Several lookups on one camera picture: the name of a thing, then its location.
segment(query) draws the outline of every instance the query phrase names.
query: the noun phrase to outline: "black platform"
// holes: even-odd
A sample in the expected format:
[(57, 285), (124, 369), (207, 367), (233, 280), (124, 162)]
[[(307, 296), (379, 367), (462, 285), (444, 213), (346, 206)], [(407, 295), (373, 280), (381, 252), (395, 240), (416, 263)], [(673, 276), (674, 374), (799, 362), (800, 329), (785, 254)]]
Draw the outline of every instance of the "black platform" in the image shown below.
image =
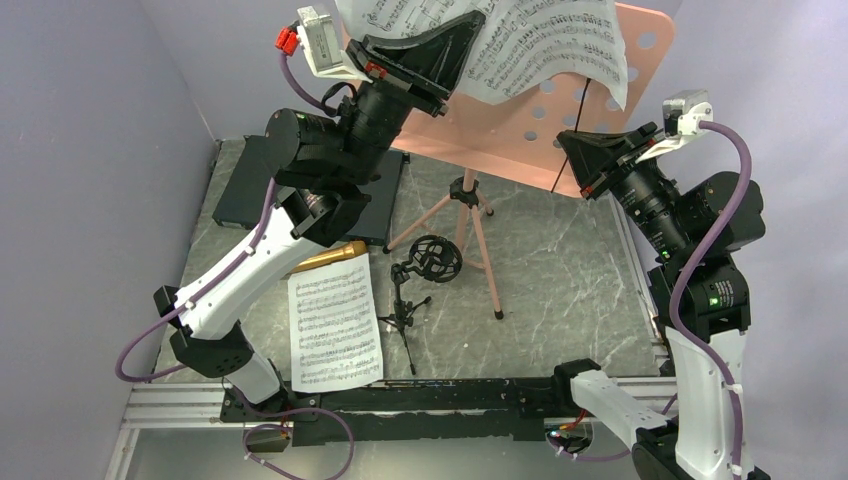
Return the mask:
[[(265, 137), (250, 135), (245, 137), (245, 141), (244, 151), (212, 213), (212, 219), (220, 226), (252, 230), (259, 223), (268, 179), (276, 172), (268, 171), (261, 161), (267, 155)], [(377, 172), (380, 179), (360, 187), (362, 193), (371, 195), (371, 203), (343, 241), (363, 240), (368, 245), (388, 243), (395, 196), (407, 159), (408, 154), (398, 150), (386, 153)]]

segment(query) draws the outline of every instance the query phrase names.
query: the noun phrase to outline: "music notation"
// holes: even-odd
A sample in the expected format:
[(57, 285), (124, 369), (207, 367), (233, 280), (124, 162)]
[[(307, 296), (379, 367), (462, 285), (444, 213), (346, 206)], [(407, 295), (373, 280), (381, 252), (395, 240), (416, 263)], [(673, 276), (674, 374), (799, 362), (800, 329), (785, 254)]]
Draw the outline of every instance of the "music notation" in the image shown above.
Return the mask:
[[(457, 88), (477, 100), (497, 104), (552, 75), (576, 72), (605, 85), (619, 105), (626, 105), (627, 63), (613, 0), (337, 0), (336, 4), (354, 38), (369, 33), (406, 38), (470, 10), (486, 14)], [(560, 50), (545, 51), (552, 45)]]
[(368, 255), (294, 274), (288, 288), (295, 391), (345, 390), (382, 378)]

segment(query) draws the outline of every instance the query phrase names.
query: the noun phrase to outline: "robotic arm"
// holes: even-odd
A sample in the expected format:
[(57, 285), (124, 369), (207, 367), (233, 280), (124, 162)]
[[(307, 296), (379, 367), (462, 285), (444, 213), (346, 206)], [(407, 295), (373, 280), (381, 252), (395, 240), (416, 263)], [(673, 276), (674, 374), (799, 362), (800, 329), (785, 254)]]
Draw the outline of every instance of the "robotic arm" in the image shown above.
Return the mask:
[[(485, 18), (472, 11), (409, 39), (351, 40), (343, 65), (330, 70), (342, 72), (335, 78), (365, 78), (342, 100), (339, 120), (291, 109), (273, 114), (266, 161), (277, 173), (262, 220), (200, 279), (157, 291), (162, 321), (145, 335), (170, 323), (177, 330), (170, 342), (183, 365), (225, 377), (250, 408), (284, 410), (289, 392), (274, 365), (254, 352), (239, 317), (273, 282), (356, 223), (370, 200), (358, 186), (376, 179), (413, 108), (434, 117), (446, 113)], [(682, 427), (643, 408), (590, 360), (557, 367), (554, 386), (566, 404), (590, 411), (624, 441), (642, 479), (767, 479), (742, 443), (742, 390), (728, 381), (739, 376), (750, 325), (747, 284), (730, 254), (765, 232), (759, 187), (746, 179), (740, 195), (739, 175), (721, 172), (681, 195), (656, 156), (713, 129), (712, 109), (705, 92), (684, 92), (666, 102), (664, 113), (665, 133), (649, 123), (625, 134), (562, 132), (557, 139), (583, 196), (611, 192), (659, 255), (661, 265), (648, 274), (650, 292), (677, 370)], [(283, 188), (275, 194), (277, 185)], [(721, 215), (723, 209), (735, 214)], [(153, 378), (122, 370), (141, 338), (121, 354), (119, 378)]]
[(446, 113), (485, 18), (472, 11), (409, 39), (351, 40), (345, 58), (369, 81), (344, 97), (338, 123), (287, 108), (273, 114), (266, 161), (277, 173), (267, 200), (276, 183), (283, 186), (277, 202), (266, 205), (260, 224), (200, 279), (155, 295), (160, 314), (170, 315), (177, 329), (170, 338), (177, 360), (206, 377), (225, 377), (254, 406), (279, 411), (286, 405), (279, 373), (254, 352), (239, 317), (273, 282), (353, 227), (370, 200), (357, 186), (376, 180), (413, 108), (434, 117)]
[[(557, 138), (583, 196), (612, 193), (659, 255), (648, 277), (676, 369), (680, 427), (641, 407), (590, 360), (558, 367), (554, 380), (567, 403), (592, 412), (631, 449), (643, 479), (766, 479), (744, 443), (735, 380), (751, 317), (748, 285), (731, 253), (765, 233), (759, 186), (749, 183), (750, 153), (734, 132), (711, 122), (705, 91), (681, 92), (663, 111), (664, 132), (649, 123), (624, 134), (566, 131)], [(681, 195), (655, 157), (705, 130), (734, 141), (742, 172), (717, 173)]]

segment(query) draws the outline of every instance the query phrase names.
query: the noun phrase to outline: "gold microphone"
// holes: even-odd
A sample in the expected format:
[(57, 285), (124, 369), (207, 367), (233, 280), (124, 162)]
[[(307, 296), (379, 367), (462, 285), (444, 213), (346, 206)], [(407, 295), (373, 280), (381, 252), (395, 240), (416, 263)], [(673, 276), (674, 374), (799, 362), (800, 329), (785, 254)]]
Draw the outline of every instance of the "gold microphone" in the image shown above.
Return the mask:
[(349, 242), (347, 245), (342, 245), (341, 247), (333, 248), (324, 253), (319, 253), (314, 257), (307, 258), (300, 262), (298, 266), (294, 267), (294, 270), (290, 273), (312, 270), (313, 268), (323, 267), (324, 265), (329, 265), (341, 260), (350, 260), (351, 258), (358, 257), (367, 251), (368, 247), (365, 246), (365, 242), (362, 240), (354, 240)]

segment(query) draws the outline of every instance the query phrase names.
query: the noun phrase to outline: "marble surface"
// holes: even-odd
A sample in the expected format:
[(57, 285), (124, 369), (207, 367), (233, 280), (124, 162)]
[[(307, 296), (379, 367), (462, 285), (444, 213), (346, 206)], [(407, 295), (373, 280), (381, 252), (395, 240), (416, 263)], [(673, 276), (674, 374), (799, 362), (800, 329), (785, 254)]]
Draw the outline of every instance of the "marble surface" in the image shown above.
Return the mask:
[[(246, 231), (218, 227), (211, 219), (244, 142), (222, 144), (204, 201), (182, 283), (200, 277)], [(446, 193), (462, 169), (413, 155), (404, 167), (392, 224), (399, 233)], [(548, 376), (564, 361), (589, 357), (615, 376), (657, 375), (651, 332), (640, 305), (612, 205), (553, 195), (509, 180), (480, 175), (480, 188), (495, 209), (483, 216), (486, 242), (505, 313), (493, 315), (482, 270), (466, 266), (446, 284), (420, 277), (403, 285), (405, 300), (433, 301), (416, 312), (407, 330), (417, 378)], [(449, 205), (429, 225), (455, 236), (459, 204)], [(391, 311), (389, 266), (406, 258), (413, 234), (390, 255), (370, 252), (378, 315)], [(480, 261), (470, 240), (464, 255)], [(263, 294), (242, 318), (257, 351), (272, 359), (284, 378), (291, 374), (286, 280)], [(385, 378), (412, 378), (400, 336), (381, 323)], [(167, 337), (157, 370), (176, 364)], [(188, 369), (166, 382), (204, 382)]]

